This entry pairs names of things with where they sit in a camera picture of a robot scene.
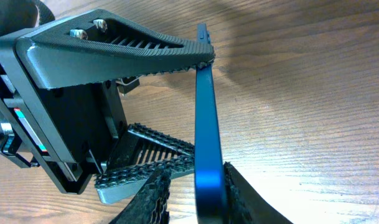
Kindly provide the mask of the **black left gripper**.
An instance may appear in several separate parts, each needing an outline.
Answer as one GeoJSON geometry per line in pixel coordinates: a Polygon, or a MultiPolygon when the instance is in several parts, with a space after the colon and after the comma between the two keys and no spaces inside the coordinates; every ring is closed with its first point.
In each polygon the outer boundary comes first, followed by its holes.
{"type": "Polygon", "coordinates": [[[172,179],[189,175],[195,146],[139,123],[111,151],[127,127],[114,79],[203,67],[214,58],[211,44],[103,9],[0,35],[0,153],[21,168],[42,166],[64,194],[82,193],[109,157],[95,179],[105,204],[137,194],[156,169],[172,179]]]}

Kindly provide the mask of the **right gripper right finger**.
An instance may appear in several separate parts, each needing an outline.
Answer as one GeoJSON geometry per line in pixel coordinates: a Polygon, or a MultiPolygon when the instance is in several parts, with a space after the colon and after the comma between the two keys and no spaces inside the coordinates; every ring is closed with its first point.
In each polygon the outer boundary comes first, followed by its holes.
{"type": "Polygon", "coordinates": [[[229,223],[292,224],[273,208],[229,162],[223,165],[229,223]]]}

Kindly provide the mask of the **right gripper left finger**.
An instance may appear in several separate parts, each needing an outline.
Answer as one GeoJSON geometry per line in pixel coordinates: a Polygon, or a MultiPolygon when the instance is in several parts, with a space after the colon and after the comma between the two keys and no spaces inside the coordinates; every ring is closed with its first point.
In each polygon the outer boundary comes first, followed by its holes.
{"type": "Polygon", "coordinates": [[[157,169],[110,224],[168,224],[171,171],[157,169]]]}

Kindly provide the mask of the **blue Galaxy smartphone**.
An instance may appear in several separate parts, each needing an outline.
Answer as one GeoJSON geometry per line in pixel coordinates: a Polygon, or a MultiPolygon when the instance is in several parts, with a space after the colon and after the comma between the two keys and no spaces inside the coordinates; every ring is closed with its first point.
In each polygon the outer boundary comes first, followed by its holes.
{"type": "Polygon", "coordinates": [[[228,223],[212,64],[196,69],[195,202],[199,223],[228,223]]]}

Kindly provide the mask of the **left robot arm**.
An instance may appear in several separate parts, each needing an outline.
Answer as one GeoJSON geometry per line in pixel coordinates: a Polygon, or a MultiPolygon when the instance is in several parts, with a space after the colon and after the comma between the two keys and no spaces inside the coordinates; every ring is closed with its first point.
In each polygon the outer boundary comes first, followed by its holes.
{"type": "Polygon", "coordinates": [[[194,146],[128,124],[120,96],[214,58],[203,24],[187,40],[102,9],[56,19],[41,1],[0,1],[0,154],[42,167],[64,194],[94,177],[103,203],[136,194],[156,169],[191,174],[194,146]]]}

